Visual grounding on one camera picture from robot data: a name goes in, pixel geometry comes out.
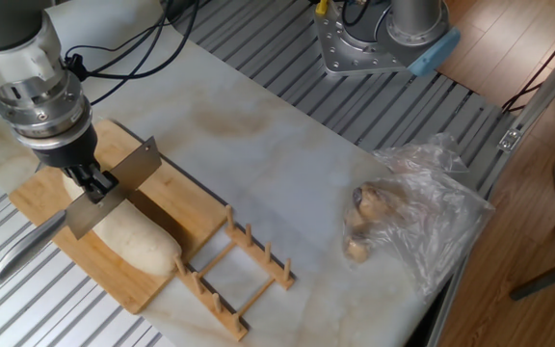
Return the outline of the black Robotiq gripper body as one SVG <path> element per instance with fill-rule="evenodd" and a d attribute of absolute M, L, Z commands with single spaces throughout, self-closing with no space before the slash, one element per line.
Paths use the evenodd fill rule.
<path fill-rule="evenodd" d="M 54 168 L 97 165 L 94 153 L 97 146 L 97 134 L 90 126 L 78 139 L 70 144 L 54 149 L 34 149 L 38 159 Z"/>

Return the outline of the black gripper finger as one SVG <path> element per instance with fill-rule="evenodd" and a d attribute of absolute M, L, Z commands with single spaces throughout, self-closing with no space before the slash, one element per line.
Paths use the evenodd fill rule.
<path fill-rule="evenodd" d="M 89 172 L 87 194 L 91 202 L 100 202 L 119 184 L 110 172 L 102 172 L 95 164 L 89 166 Z"/>
<path fill-rule="evenodd" d="M 84 166 L 70 166 L 63 168 L 64 174 L 71 178 L 74 183 L 84 191 L 90 189 L 90 173 Z"/>

